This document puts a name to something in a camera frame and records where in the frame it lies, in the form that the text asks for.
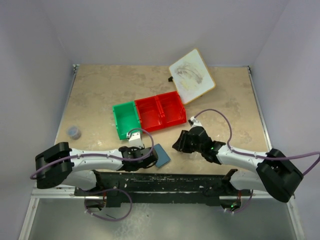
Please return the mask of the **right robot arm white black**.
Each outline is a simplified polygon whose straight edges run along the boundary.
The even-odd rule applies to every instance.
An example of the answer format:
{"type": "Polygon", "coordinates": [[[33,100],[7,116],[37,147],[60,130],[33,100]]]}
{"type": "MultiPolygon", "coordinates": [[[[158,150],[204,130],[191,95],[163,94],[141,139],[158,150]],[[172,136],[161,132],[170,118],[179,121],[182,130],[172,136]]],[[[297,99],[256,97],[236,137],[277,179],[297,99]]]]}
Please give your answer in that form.
{"type": "Polygon", "coordinates": [[[222,183],[222,190],[228,196],[239,190],[258,190],[287,203],[304,178],[290,160],[278,160],[284,156],[281,151],[273,148],[263,152],[262,158],[247,150],[244,155],[238,154],[239,148],[230,150],[226,143],[212,140],[202,126],[182,130],[172,148],[182,153],[200,153],[210,163],[245,169],[232,172],[222,183]]]}

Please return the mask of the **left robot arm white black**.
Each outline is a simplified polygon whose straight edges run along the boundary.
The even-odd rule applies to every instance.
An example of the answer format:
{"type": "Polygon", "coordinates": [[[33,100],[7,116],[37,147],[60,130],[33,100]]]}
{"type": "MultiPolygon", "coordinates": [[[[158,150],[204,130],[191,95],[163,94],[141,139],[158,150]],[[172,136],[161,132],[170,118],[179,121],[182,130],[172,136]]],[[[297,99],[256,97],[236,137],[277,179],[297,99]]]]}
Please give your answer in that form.
{"type": "Polygon", "coordinates": [[[69,185],[98,196],[103,191],[98,170],[135,172],[152,167],[157,160],[153,146],[88,151],[70,148],[68,142],[60,142],[35,157],[36,171],[30,179],[36,181],[38,189],[69,185]]]}

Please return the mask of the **blue card holder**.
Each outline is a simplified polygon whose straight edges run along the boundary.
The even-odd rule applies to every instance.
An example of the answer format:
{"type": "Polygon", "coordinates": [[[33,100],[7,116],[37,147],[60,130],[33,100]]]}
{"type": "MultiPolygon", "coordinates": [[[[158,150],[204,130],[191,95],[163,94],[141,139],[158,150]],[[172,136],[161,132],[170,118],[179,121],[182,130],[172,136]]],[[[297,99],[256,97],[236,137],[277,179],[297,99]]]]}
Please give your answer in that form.
{"type": "Polygon", "coordinates": [[[162,168],[171,161],[171,158],[159,143],[154,146],[154,150],[158,156],[158,160],[155,164],[157,168],[162,168]]]}

